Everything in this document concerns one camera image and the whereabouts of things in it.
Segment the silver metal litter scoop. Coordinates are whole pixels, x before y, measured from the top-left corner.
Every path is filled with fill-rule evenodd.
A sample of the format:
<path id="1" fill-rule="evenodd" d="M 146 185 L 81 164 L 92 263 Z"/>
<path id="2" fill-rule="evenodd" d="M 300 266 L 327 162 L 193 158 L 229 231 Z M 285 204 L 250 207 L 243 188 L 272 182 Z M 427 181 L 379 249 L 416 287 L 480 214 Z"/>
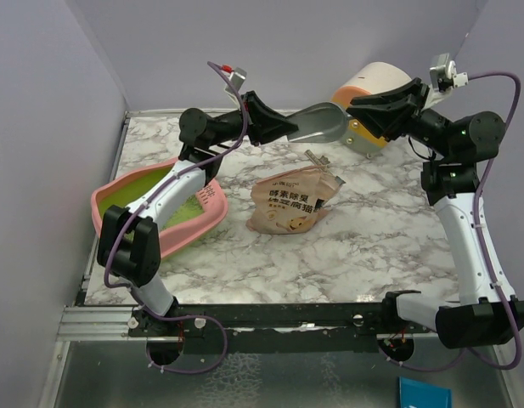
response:
<path id="1" fill-rule="evenodd" d="M 328 144 L 347 132 L 352 117 L 339 105 L 322 102 L 299 110 L 286 119 L 298 127 L 286 136 L 289 142 Z"/>

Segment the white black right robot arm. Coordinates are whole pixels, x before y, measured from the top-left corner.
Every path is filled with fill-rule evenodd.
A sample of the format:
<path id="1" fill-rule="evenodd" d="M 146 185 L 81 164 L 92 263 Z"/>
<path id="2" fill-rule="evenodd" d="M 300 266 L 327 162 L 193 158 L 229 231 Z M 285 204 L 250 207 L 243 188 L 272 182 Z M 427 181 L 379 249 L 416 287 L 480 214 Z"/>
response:
<path id="1" fill-rule="evenodd" d="M 391 91 L 357 97 L 347 108 L 376 138 L 409 136 L 434 153 L 423 163 L 420 183 L 447 236 L 459 300 L 389 292 L 380 323 L 389 332 L 400 332 L 409 322 L 422 325 L 448 349 L 505 344 L 524 327 L 524 300 L 499 263 L 483 212 L 486 179 L 477 173 L 478 163 L 499 153 L 508 123 L 491 111 L 451 121 L 433 109 L 469 81 L 465 73 L 431 86 L 415 78 Z"/>

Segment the white bag sealing clip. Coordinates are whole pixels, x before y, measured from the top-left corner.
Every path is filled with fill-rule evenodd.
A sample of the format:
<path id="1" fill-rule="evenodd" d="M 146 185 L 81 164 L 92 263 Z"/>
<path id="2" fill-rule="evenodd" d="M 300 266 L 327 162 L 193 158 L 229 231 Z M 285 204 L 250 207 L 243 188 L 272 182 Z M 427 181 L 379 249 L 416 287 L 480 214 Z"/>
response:
<path id="1" fill-rule="evenodd" d="M 326 156 L 316 156 L 314 153 L 312 153 L 310 150 L 306 150 L 304 152 L 304 155 L 309 159 L 309 161 L 324 170 L 329 169 L 330 160 Z"/>

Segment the peach cat litter bag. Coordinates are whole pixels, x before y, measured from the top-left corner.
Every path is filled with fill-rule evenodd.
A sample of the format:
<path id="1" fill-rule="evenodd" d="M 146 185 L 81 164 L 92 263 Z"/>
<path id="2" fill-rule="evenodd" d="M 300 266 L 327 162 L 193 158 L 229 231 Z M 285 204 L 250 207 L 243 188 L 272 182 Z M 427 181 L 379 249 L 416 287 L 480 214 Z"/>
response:
<path id="1" fill-rule="evenodd" d="M 316 165 L 260 179 L 251 190 L 255 210 L 245 225 L 266 235 L 305 233 L 329 213 L 324 206 L 343 185 L 341 178 Z"/>

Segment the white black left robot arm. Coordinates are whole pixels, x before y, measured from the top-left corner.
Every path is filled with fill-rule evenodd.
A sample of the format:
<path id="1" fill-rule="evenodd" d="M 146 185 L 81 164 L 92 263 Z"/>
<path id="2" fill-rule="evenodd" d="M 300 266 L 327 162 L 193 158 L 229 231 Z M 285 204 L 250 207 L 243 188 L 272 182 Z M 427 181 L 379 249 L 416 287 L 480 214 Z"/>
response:
<path id="1" fill-rule="evenodd" d="M 126 207 L 110 206 L 103 215 L 97 262 L 107 275 L 150 311 L 148 325 L 165 336 L 177 325 L 177 299 L 158 275 L 161 263 L 159 233 L 166 221 L 217 175 L 223 154 L 237 149 L 244 137 L 264 145 L 297 131 L 288 117 L 267 107 L 250 91 L 239 98 L 239 109 L 210 116 L 198 108 L 179 118 L 183 144 L 177 161 L 148 192 Z"/>

